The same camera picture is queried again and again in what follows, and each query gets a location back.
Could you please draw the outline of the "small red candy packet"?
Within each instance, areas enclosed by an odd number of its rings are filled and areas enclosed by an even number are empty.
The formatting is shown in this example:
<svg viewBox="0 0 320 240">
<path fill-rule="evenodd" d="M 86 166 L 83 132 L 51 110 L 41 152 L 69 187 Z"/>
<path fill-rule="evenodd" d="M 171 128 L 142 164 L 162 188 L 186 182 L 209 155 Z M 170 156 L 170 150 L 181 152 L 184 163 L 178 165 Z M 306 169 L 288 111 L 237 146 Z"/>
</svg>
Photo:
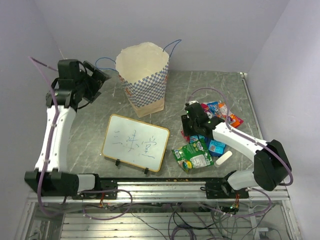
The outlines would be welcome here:
<svg viewBox="0 0 320 240">
<path fill-rule="evenodd" d="M 183 130 L 181 130 L 180 133 L 181 133 L 183 139 L 184 139 L 187 143 L 189 143 L 189 142 L 190 142 L 190 136 L 185 135 L 185 133 L 184 133 Z"/>
</svg>

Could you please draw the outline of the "green snack packet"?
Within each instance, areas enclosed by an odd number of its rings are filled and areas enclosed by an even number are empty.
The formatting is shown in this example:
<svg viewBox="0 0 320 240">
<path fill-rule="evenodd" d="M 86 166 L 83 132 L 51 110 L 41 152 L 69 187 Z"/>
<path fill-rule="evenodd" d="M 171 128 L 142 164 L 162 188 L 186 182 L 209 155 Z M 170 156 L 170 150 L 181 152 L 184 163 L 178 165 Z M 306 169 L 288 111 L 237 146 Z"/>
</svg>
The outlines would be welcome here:
<svg viewBox="0 0 320 240">
<path fill-rule="evenodd" d="M 214 161 L 203 139 L 171 150 L 177 164 L 188 173 L 189 170 L 212 166 Z"/>
</svg>

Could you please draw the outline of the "colourful small snack packet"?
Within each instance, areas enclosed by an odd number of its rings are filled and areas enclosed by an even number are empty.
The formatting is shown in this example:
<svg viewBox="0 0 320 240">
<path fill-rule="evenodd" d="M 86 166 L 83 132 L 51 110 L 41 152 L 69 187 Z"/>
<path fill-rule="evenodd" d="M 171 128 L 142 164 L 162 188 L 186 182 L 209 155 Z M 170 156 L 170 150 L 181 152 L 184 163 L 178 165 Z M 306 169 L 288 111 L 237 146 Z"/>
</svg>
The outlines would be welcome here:
<svg viewBox="0 0 320 240">
<path fill-rule="evenodd" d="M 212 102 L 208 102 L 206 103 L 206 105 L 208 106 L 209 110 L 212 112 L 212 114 L 218 118 L 221 118 L 223 115 L 220 111 L 219 108 L 219 102 L 218 101 L 212 101 Z"/>
</svg>

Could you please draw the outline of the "teal snack packet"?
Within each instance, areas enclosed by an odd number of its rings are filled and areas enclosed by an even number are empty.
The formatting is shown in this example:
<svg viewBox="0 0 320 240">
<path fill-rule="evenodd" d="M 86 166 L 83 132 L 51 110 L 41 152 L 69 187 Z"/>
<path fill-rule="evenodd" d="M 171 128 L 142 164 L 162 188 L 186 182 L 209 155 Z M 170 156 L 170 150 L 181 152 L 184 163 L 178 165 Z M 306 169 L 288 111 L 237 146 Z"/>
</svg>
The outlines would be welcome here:
<svg viewBox="0 0 320 240">
<path fill-rule="evenodd" d="M 225 152 L 226 144 L 223 142 L 209 139 L 202 135 L 193 135 L 189 137 L 189 143 L 193 143 L 197 140 L 204 140 L 206 147 L 212 157 L 220 157 Z"/>
</svg>

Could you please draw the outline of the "pink snack packet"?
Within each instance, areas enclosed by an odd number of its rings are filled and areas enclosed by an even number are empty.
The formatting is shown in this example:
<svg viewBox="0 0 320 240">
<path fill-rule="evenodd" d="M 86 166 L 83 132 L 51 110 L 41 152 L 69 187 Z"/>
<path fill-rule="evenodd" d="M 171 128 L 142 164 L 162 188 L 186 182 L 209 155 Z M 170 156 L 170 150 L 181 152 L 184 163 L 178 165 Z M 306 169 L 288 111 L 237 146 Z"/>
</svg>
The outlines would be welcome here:
<svg viewBox="0 0 320 240">
<path fill-rule="evenodd" d="M 209 118 L 216 117 L 213 113 L 209 110 L 207 103 L 202 103 L 201 107 L 204 109 L 204 112 L 208 115 Z"/>
</svg>

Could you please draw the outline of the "blue checkered paper bag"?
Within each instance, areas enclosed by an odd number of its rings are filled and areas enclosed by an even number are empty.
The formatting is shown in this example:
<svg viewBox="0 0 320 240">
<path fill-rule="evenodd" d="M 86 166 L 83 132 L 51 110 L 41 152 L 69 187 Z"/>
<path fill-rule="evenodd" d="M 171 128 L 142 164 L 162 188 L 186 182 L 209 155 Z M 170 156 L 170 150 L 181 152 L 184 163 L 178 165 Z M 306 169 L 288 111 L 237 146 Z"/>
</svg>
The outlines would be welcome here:
<svg viewBox="0 0 320 240">
<path fill-rule="evenodd" d="M 139 118 L 162 111 L 172 52 L 152 42 L 126 47 L 115 59 L 100 57 L 99 70 L 115 71 L 134 112 Z"/>
</svg>

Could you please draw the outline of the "orange snack packet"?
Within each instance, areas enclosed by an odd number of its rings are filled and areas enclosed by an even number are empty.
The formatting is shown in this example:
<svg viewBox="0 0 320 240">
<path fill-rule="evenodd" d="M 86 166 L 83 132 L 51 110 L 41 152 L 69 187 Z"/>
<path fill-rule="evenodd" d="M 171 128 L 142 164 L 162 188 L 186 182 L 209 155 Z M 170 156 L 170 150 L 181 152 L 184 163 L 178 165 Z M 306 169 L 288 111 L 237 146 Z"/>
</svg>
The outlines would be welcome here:
<svg viewBox="0 0 320 240">
<path fill-rule="evenodd" d="M 222 116 L 225 118 L 228 118 L 229 124 L 234 127 L 238 128 L 244 121 L 239 118 L 237 115 L 233 114 L 231 111 L 227 113 L 227 105 L 224 102 L 219 102 L 218 103 L 219 109 L 222 113 Z"/>
</svg>

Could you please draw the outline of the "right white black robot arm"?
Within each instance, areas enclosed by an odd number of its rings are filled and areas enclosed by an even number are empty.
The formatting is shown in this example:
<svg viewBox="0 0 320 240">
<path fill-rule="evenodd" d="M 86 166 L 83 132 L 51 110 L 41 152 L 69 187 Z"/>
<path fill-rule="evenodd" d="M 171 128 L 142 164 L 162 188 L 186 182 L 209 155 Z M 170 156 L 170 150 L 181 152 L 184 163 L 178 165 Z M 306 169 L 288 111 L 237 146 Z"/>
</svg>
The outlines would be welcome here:
<svg viewBox="0 0 320 240">
<path fill-rule="evenodd" d="M 251 169 L 235 170 L 223 178 L 220 192 L 224 197 L 231 198 L 238 190 L 252 187 L 273 191 L 277 186 L 285 185 L 286 177 L 289 177 L 290 185 L 293 183 L 292 167 L 279 141 L 255 138 L 220 117 L 209 117 L 197 101 L 186 103 L 184 109 L 186 114 L 182 115 L 181 121 L 186 136 L 199 135 L 222 142 L 253 163 Z"/>
</svg>

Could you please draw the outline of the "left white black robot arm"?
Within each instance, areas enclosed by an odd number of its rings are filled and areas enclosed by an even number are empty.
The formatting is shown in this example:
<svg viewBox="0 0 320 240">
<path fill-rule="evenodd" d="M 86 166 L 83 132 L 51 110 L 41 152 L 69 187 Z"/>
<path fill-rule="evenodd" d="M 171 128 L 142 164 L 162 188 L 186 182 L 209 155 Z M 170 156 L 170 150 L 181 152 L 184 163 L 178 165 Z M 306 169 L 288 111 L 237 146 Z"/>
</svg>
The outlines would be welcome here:
<svg viewBox="0 0 320 240">
<path fill-rule="evenodd" d="M 74 197 L 84 191 L 96 199 L 102 193 L 96 173 L 75 174 L 67 170 L 67 148 L 73 121 L 82 100 L 93 103 L 110 76 L 88 61 L 63 59 L 57 63 L 58 77 L 48 80 L 46 129 L 33 171 L 24 181 L 38 197 Z"/>
</svg>

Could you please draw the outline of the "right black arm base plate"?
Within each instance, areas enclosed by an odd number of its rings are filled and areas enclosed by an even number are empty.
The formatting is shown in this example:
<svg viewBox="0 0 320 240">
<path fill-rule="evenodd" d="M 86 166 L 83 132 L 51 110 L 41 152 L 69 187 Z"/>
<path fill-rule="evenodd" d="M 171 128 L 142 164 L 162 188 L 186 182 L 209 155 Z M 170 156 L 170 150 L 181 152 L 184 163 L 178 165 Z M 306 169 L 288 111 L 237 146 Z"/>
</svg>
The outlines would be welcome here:
<svg viewBox="0 0 320 240">
<path fill-rule="evenodd" d="M 205 182 L 204 186 L 200 187 L 204 191 L 206 198 L 211 199 L 248 199 L 249 193 L 245 188 L 240 190 L 232 189 L 226 180 L 223 178 L 211 178 Z"/>
</svg>

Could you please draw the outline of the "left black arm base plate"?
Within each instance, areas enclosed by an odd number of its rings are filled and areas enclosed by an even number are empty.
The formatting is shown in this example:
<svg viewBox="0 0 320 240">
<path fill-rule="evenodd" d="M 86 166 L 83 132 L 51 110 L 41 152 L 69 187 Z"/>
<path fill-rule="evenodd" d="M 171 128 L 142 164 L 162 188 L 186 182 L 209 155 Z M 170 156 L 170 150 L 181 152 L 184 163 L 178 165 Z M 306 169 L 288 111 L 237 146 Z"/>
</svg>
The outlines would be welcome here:
<svg viewBox="0 0 320 240">
<path fill-rule="evenodd" d="M 93 189 L 80 191 L 73 200 L 115 200 L 117 198 L 118 184 L 110 180 L 102 180 Z"/>
</svg>

